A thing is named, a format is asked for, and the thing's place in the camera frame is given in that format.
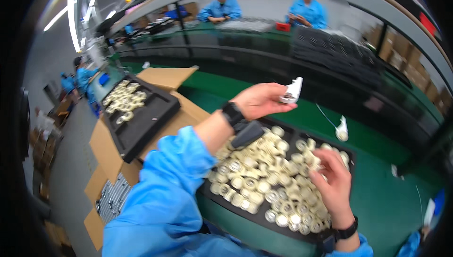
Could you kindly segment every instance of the red container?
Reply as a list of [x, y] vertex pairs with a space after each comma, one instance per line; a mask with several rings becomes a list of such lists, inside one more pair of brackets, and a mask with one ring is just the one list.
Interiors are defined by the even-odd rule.
[[275, 22], [275, 28], [278, 31], [289, 32], [289, 30], [291, 29], [291, 25], [288, 23]]

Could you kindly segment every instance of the white plastic part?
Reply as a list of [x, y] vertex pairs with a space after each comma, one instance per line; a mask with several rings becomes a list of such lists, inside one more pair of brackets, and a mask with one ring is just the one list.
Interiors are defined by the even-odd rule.
[[293, 80], [289, 85], [286, 85], [288, 89], [284, 96], [280, 96], [280, 101], [283, 103], [293, 103], [299, 100], [300, 90], [302, 89], [302, 77], [298, 77]]
[[346, 118], [341, 116], [340, 125], [335, 128], [335, 135], [340, 141], [347, 141], [349, 139], [348, 135], [348, 125], [346, 124]]

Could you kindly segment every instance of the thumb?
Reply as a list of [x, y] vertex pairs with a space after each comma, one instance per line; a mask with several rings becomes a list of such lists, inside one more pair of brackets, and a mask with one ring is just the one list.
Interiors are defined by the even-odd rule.
[[320, 175], [319, 172], [310, 170], [309, 171], [309, 177], [312, 180], [313, 184], [318, 188], [318, 190], [321, 192], [321, 195], [326, 194], [330, 190], [330, 185], [327, 183], [327, 181], [324, 180], [324, 178]]

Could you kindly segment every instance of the open cardboard box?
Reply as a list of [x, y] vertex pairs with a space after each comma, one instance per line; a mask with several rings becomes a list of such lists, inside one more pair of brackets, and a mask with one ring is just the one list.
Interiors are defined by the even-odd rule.
[[[155, 85], [178, 98], [181, 104], [180, 110], [170, 119], [166, 125], [151, 139], [139, 158], [144, 160], [149, 151], [155, 150], [157, 141], [166, 135], [176, 135], [184, 126], [196, 125], [209, 117], [209, 113], [189, 101], [176, 89], [186, 80], [196, 68], [147, 68], [137, 75], [138, 78]], [[121, 172], [131, 186], [139, 182], [139, 172], [142, 165], [139, 160], [133, 160], [128, 164], [123, 162], [110, 131], [102, 119], [99, 119], [91, 135], [90, 146], [97, 159], [98, 166], [93, 172], [90, 181], [85, 188], [93, 209], [84, 220], [84, 225], [97, 250], [102, 247], [104, 222], [96, 212], [96, 200], [100, 198], [102, 188], [107, 180], [115, 184], [116, 177]]]

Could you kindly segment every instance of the worker in blue uniform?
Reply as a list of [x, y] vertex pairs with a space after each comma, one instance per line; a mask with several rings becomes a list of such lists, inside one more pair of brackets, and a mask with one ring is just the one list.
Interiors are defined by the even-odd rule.
[[201, 9], [197, 15], [202, 22], [219, 23], [225, 20], [239, 18], [242, 15], [241, 7], [237, 0], [213, 0]]
[[79, 93], [74, 85], [74, 78], [67, 76], [65, 73], [61, 73], [61, 88], [66, 92], [67, 95], [71, 96], [74, 103], [79, 102]]
[[88, 84], [90, 78], [98, 72], [98, 68], [96, 67], [94, 70], [86, 69], [81, 56], [74, 59], [74, 66], [76, 68], [77, 87], [79, 88], [80, 93], [86, 94], [89, 104], [96, 102], [94, 92]]
[[317, 0], [295, 0], [286, 15], [286, 23], [314, 29], [327, 28], [327, 15]]
[[[286, 90], [286, 86], [277, 83], [258, 84], [242, 91], [231, 102], [247, 120], [286, 113], [297, 107], [295, 103], [275, 101]], [[234, 134], [232, 118], [236, 117], [217, 110], [197, 126], [183, 127], [178, 135], [158, 141], [158, 149], [147, 154], [140, 182], [129, 193], [121, 214], [104, 228], [103, 256], [262, 256], [228, 237], [199, 232], [203, 220], [195, 192], [217, 163], [213, 155]], [[311, 171], [310, 178], [331, 214], [332, 227], [350, 228], [355, 224], [349, 206], [351, 174], [336, 152], [316, 150], [314, 154], [326, 168]], [[353, 230], [350, 237], [337, 241], [336, 250], [328, 256], [372, 254], [365, 237]]]

